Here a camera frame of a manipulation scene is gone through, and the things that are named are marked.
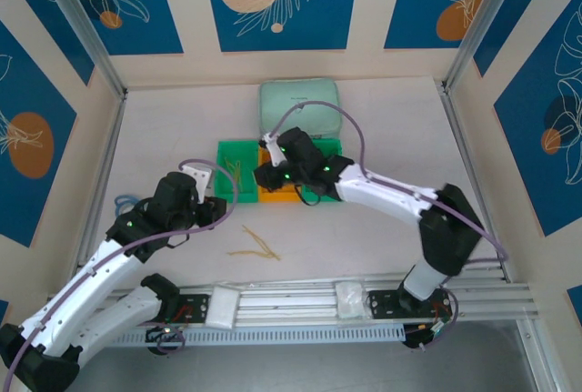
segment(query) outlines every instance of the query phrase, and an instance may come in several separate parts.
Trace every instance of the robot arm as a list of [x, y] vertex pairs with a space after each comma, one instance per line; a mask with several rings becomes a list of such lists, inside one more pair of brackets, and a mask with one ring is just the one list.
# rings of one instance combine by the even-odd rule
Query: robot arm
[[423, 257], [398, 289], [400, 306], [407, 311], [421, 308], [435, 289], [450, 277], [457, 276], [481, 237], [455, 217], [420, 199], [425, 196], [441, 201], [480, 225], [471, 205], [456, 186], [446, 185], [442, 190], [435, 190], [406, 185], [372, 172], [366, 177], [354, 160], [342, 156], [324, 157], [299, 128], [292, 128], [280, 136], [267, 134], [263, 145], [271, 161], [255, 171], [260, 186], [276, 190], [289, 183], [305, 185], [319, 196], [369, 206], [418, 225]]
[[[0, 356], [7, 367], [25, 341], [40, 328], [16, 367], [16, 375], [33, 392], [66, 390], [80, 367], [122, 332], [176, 313], [179, 290], [162, 276], [153, 275], [145, 278], [142, 286], [129, 296], [94, 314], [111, 291], [142, 267], [155, 251], [176, 247], [168, 243], [169, 237], [129, 249], [97, 270], [93, 266], [137, 239], [194, 225], [207, 226], [225, 214], [225, 200], [204, 195], [210, 172], [184, 168], [183, 172], [171, 172], [162, 178], [153, 197], [115, 220], [88, 263], [52, 301], [20, 327], [5, 324], [0, 328]], [[41, 327], [46, 312], [84, 275], [90, 277]]]

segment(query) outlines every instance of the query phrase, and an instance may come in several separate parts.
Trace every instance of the white table surface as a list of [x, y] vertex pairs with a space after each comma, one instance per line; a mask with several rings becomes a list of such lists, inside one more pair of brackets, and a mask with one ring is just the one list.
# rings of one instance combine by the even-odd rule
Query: white table surface
[[[477, 208], [467, 172], [430, 77], [337, 82], [342, 106], [366, 135], [366, 167], [418, 186], [460, 186]], [[216, 160], [218, 141], [258, 138], [257, 85], [131, 91], [105, 194], [99, 233], [115, 220], [114, 198], [151, 196], [157, 182], [186, 158]], [[344, 155], [359, 141], [345, 121]], [[281, 261], [227, 252], [259, 250], [242, 225]], [[211, 232], [157, 252], [120, 287], [158, 272], [179, 286], [406, 272], [421, 255], [417, 227], [346, 203], [243, 204]], [[494, 256], [485, 241], [473, 257]]]

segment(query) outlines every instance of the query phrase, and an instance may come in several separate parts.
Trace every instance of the white wall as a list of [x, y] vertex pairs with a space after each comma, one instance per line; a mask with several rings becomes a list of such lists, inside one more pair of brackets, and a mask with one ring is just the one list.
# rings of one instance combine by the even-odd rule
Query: white wall
[[98, 72], [83, 84], [25, 0], [0, 0], [0, 20], [77, 113], [32, 246], [0, 236], [0, 299], [10, 302], [5, 321], [18, 324], [68, 278], [117, 100]]
[[533, 291], [551, 344], [572, 383], [582, 390], [582, 328], [567, 289], [582, 282], [582, 220], [543, 237], [493, 104], [570, 0], [533, 0], [481, 79], [471, 64], [454, 93], [475, 156], [479, 180], [516, 279]]
[[356, 0], [346, 51], [221, 53], [210, 0], [168, 0], [183, 55], [115, 56], [131, 87], [249, 84], [270, 78], [445, 76], [457, 50], [385, 51], [396, 0]]

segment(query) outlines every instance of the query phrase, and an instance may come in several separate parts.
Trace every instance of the green tray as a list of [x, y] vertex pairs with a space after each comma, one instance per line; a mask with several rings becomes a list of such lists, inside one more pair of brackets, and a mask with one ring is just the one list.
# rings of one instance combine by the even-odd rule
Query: green tray
[[[218, 142], [216, 162], [231, 175], [234, 175], [237, 163], [240, 163], [238, 202], [258, 202], [258, 188], [253, 173], [258, 167], [258, 142], [256, 140]], [[232, 184], [220, 172], [217, 172], [215, 176], [215, 196], [224, 198], [229, 203], [233, 202]]]
[[[338, 139], [314, 139], [313, 143], [324, 153], [325, 157], [342, 155], [342, 143]], [[313, 193], [309, 187], [303, 186], [301, 193], [308, 203], [317, 201], [317, 194]], [[340, 202], [329, 196], [322, 196], [321, 200], [328, 203]]]

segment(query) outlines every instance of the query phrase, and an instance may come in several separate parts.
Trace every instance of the mint green pillow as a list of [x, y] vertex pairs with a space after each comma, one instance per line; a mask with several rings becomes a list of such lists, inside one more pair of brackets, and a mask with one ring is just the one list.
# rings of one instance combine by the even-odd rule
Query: mint green pillow
[[[339, 106], [339, 93], [331, 78], [307, 80], [273, 80], [259, 88], [259, 118], [261, 135], [271, 131], [285, 112], [303, 101], [327, 101]], [[342, 116], [326, 106], [305, 106], [297, 109], [285, 121], [279, 133], [298, 126], [313, 138], [337, 139]]]

